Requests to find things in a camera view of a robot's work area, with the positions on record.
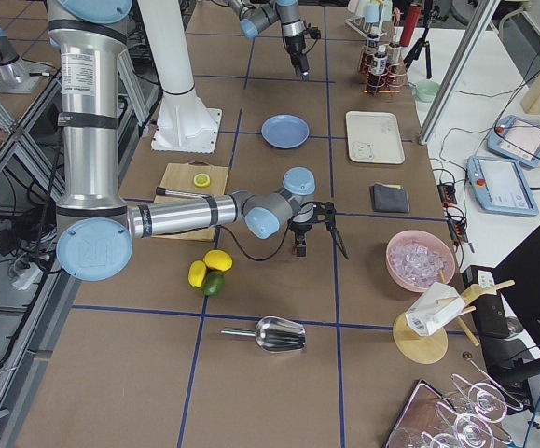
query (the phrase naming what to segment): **blue plate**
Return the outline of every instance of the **blue plate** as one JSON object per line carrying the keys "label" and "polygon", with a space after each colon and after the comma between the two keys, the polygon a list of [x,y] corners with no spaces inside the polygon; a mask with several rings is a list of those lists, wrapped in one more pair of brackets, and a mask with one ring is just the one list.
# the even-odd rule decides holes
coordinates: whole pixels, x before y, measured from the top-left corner
{"label": "blue plate", "polygon": [[294,115],[276,115],[263,123],[261,135],[273,147],[291,149],[307,140],[309,126],[303,119]]}

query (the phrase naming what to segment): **wooden cutting board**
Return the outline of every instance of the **wooden cutting board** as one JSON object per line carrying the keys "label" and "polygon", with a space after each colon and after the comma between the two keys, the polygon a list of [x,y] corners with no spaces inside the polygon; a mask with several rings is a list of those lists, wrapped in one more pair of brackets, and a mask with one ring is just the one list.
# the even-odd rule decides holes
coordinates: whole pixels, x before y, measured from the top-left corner
{"label": "wooden cutting board", "polygon": [[[212,179],[209,187],[199,188],[193,184],[193,177],[199,173],[206,173]],[[228,182],[228,167],[213,166],[204,163],[168,163],[166,171],[159,185],[166,189],[176,189],[191,193],[211,194],[220,196],[224,194]],[[188,201],[183,198],[169,196],[156,196],[154,203],[171,203],[174,201]],[[179,240],[213,241],[215,228],[190,231],[177,235],[156,235],[159,238],[173,238]]]}

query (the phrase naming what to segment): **ice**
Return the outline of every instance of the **ice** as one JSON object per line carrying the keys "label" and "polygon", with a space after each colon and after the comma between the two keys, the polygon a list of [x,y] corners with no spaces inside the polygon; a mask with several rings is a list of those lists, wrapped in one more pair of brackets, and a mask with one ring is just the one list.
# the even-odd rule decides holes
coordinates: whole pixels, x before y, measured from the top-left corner
{"label": "ice", "polygon": [[446,259],[437,251],[416,241],[394,246],[389,258],[394,272],[415,287],[430,287],[446,267]]}

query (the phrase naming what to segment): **metal scoop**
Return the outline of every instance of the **metal scoop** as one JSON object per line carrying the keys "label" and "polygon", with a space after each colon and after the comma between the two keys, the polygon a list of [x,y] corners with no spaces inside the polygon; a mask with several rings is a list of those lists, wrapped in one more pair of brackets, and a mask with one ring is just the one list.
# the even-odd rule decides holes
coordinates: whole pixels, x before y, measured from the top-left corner
{"label": "metal scoop", "polygon": [[305,329],[301,324],[273,315],[257,322],[255,329],[224,327],[222,334],[253,336],[257,345],[272,353],[300,350],[305,346]]}

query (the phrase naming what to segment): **green bowl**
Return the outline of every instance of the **green bowl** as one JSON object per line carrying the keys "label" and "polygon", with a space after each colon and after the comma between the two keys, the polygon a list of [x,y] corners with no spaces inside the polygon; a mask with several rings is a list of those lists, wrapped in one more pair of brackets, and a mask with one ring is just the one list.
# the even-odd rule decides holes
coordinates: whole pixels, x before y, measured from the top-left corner
{"label": "green bowl", "polygon": [[431,103],[436,98],[437,91],[439,91],[439,84],[431,79],[424,79],[415,85],[415,91],[419,101]]}

